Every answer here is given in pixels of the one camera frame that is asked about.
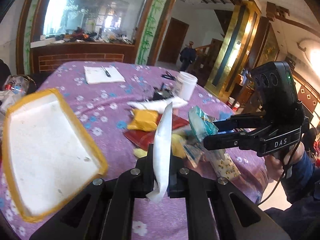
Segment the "scissors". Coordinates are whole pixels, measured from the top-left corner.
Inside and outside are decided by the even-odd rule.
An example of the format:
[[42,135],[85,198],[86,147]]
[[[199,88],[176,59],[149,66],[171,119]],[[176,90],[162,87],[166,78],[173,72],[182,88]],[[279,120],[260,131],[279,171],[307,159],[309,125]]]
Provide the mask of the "scissors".
[[165,74],[161,75],[163,78],[166,78],[166,79],[171,79],[173,81],[176,80],[176,78],[174,76],[172,76],[168,71],[165,72]]

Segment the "red can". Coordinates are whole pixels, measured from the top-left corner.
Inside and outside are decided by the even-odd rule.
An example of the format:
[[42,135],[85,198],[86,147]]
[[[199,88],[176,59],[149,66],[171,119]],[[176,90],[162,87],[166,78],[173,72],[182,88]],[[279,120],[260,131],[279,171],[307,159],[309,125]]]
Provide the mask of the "red can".
[[11,90],[12,88],[12,83],[8,83],[5,85],[4,90]]

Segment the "pen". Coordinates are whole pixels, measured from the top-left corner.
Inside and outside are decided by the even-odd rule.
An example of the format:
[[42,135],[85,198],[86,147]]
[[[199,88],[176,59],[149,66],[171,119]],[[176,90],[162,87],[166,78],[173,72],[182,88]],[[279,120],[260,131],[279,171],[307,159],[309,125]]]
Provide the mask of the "pen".
[[107,77],[111,77],[111,75],[109,74],[109,72],[104,68],[104,66],[101,66],[105,72],[105,74],[107,75]]

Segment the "floral tablecloth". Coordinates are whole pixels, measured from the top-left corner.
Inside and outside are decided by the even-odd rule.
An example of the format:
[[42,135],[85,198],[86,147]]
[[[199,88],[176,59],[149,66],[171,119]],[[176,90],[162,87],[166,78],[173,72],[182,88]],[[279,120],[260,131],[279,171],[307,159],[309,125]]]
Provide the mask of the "floral tablecloth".
[[[126,82],[88,85],[84,66],[115,66]],[[41,86],[41,90],[56,87],[73,109],[88,133],[105,155],[109,170],[106,180],[117,178],[122,172],[135,166],[134,145],[123,135],[130,122],[128,101],[141,100],[152,95],[151,87],[174,81],[161,77],[166,69],[123,63],[68,62],[60,66]],[[230,112],[224,103],[200,86],[196,86],[189,104],[179,109],[178,115],[188,119],[188,109],[198,105],[207,114],[218,118],[220,112]],[[241,172],[233,183],[253,202],[259,202],[268,179],[264,160],[253,151],[238,148],[227,149]],[[216,178],[207,162],[200,162],[197,171],[208,178]],[[45,221],[30,224],[21,220],[10,192],[3,170],[0,170],[0,209],[22,239],[29,239]],[[132,239],[187,239],[188,226],[184,199],[167,196],[159,204],[146,199],[136,199],[134,204]]]

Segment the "metal screw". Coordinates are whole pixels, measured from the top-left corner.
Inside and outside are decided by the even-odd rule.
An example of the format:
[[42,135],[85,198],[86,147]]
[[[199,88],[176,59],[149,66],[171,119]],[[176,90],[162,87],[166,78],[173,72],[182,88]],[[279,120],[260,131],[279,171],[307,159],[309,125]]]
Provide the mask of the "metal screw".
[[103,183],[103,180],[102,179],[94,179],[92,184],[95,185],[95,186],[99,186]]
[[189,169],[188,168],[181,168],[180,173],[183,175],[187,175],[189,173]]
[[130,171],[130,173],[131,173],[132,175],[138,175],[138,174],[140,173],[140,170],[139,170],[138,168],[134,168],[134,169],[132,169],[132,170]]
[[228,180],[225,177],[219,177],[218,183],[221,185],[226,185],[228,183]]

